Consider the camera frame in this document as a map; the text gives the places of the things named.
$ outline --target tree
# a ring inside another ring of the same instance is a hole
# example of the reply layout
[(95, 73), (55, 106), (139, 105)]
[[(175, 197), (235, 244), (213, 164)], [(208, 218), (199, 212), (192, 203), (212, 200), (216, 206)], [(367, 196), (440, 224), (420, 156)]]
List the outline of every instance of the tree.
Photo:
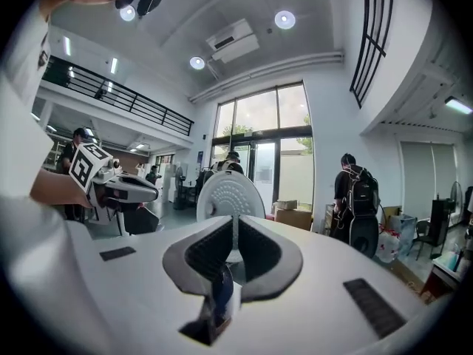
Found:
[[(252, 132), (253, 128), (246, 127), (245, 125), (235, 125), (234, 127), (234, 134), (244, 134), (248, 132)], [(222, 132), (223, 137), (227, 137), (231, 134), (231, 126), (226, 126)]]
[[(310, 125), (310, 117), (309, 115), (306, 115), (304, 117), (304, 123), (306, 125)], [(302, 151), (302, 154), (304, 155), (309, 155), (313, 153), (313, 147), (312, 147), (312, 138), (311, 137), (306, 137), (306, 138), (297, 138), (297, 143), (301, 144), (302, 146), (305, 147), (305, 149)]]

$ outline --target air conditioner unit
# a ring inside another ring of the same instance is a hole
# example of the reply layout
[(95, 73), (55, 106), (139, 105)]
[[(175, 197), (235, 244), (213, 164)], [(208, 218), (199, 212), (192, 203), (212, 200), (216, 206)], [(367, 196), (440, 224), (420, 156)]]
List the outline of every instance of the air conditioner unit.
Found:
[(253, 34), (248, 22), (243, 19), (226, 27), (207, 40), (215, 51), (212, 58), (228, 63), (244, 54), (259, 49), (258, 38)]

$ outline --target cap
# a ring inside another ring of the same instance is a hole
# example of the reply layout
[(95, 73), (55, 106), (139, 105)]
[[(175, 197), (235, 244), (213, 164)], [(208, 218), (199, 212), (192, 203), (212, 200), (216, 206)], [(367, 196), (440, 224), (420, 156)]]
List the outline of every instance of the cap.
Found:
[(74, 131), (74, 137), (76, 135), (80, 135), (83, 139), (87, 139), (89, 137), (87, 132), (82, 127), (79, 127)]

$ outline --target black sticker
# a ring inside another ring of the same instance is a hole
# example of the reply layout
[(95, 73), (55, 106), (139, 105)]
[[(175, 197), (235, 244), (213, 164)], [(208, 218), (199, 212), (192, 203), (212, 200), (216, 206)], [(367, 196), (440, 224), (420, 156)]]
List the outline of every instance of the black sticker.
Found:
[(110, 251), (103, 251), (100, 253), (102, 259), (104, 262), (107, 260), (113, 260), (117, 259), (119, 257), (125, 257), (126, 255), (130, 255), (136, 252), (136, 250), (132, 247), (123, 247), (123, 248), (117, 248), (116, 250), (110, 250)]
[(71, 165), (71, 176), (73, 176), (82, 187), (86, 188), (89, 179), (91, 178), (93, 164), (87, 159), (83, 152), (77, 152), (74, 159), (74, 164)]
[(92, 155), (94, 155), (98, 160), (103, 160), (107, 159), (109, 157), (108, 154), (106, 154), (99, 146), (97, 146), (95, 143), (88, 143), (87, 145), (84, 145), (84, 147), (89, 150)]

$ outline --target balcony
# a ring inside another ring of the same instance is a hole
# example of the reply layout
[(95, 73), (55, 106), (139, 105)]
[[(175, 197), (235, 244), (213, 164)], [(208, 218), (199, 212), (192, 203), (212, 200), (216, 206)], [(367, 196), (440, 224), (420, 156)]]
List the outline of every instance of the balcony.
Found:
[(43, 79), (189, 136), (192, 120), (77, 64), (51, 56)]

